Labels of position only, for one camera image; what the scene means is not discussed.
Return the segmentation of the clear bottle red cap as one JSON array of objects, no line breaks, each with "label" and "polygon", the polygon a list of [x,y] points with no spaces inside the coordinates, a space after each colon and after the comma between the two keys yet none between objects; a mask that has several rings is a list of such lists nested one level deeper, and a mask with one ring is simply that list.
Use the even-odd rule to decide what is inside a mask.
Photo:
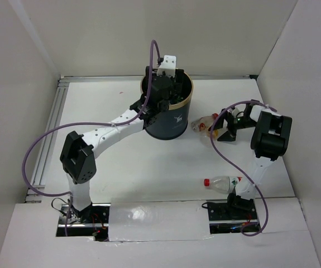
[{"label": "clear bottle red cap", "polygon": [[202,132],[207,130],[212,126],[216,118],[218,117],[218,113],[213,113],[210,116],[204,116],[199,119],[196,119],[191,123],[191,129],[194,132]]}]

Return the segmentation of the clear bottle yellow cap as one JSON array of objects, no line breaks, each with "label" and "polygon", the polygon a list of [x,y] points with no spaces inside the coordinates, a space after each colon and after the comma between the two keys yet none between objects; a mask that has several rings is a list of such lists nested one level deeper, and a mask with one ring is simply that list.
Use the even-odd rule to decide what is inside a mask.
[{"label": "clear bottle yellow cap", "polygon": [[201,132],[200,134],[200,141],[201,143],[206,147],[212,147],[212,143],[210,141],[210,138],[212,137],[213,141],[216,142],[217,138],[219,137],[219,131],[214,130],[212,132],[212,135],[210,134],[210,130],[206,129]]}]

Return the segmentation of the clear bottle red label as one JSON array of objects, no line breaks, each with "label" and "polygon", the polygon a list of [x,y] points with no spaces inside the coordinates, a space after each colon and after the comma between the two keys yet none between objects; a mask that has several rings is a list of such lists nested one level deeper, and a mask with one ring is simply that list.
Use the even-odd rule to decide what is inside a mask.
[{"label": "clear bottle red label", "polygon": [[217,176],[212,179],[204,179],[203,185],[217,193],[229,194],[241,180],[240,176]]}]

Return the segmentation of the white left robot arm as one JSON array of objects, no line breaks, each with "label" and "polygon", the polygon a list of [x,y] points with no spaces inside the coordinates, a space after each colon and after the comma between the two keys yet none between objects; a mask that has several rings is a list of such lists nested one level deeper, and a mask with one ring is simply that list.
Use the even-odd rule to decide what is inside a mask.
[{"label": "white left robot arm", "polygon": [[92,216],[89,182],[97,172],[96,158],[115,143],[156,123],[182,91],[185,77],[182,69],[175,69],[175,75],[168,76],[146,68],[146,74],[150,75],[147,91],[122,115],[105,127],[83,134],[72,131],[66,136],[60,161],[71,191],[69,212],[80,223]]}]

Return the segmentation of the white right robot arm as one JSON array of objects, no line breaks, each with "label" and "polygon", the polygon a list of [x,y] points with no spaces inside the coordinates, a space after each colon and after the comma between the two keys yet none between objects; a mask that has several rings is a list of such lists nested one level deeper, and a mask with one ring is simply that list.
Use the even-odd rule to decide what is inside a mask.
[{"label": "white right robot arm", "polygon": [[223,128],[225,122],[226,131],[217,138],[218,141],[235,141],[238,130],[254,128],[250,142],[253,165],[246,178],[241,179],[230,191],[225,206],[226,215],[237,219],[244,211],[252,210],[256,187],[261,184],[267,168],[286,153],[292,118],[256,103],[247,103],[244,111],[238,114],[234,113],[234,107],[223,109],[214,129]]}]

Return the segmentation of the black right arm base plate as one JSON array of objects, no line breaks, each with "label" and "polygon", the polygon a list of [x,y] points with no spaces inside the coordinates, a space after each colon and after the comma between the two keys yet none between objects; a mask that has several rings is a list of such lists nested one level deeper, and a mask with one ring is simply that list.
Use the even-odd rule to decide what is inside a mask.
[{"label": "black right arm base plate", "polygon": [[210,234],[251,233],[261,228],[255,209],[238,210],[225,202],[205,202],[202,208],[208,212]]}]

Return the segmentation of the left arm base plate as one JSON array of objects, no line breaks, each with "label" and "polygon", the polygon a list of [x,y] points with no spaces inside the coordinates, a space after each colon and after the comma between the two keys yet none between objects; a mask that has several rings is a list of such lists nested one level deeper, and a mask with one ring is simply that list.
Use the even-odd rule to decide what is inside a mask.
[{"label": "left arm base plate", "polygon": [[73,212],[66,219],[68,205],[62,204],[60,209],[56,209],[59,212],[56,237],[90,237],[98,242],[108,242],[110,207],[110,203],[93,204],[90,215],[85,219],[78,218]]}]

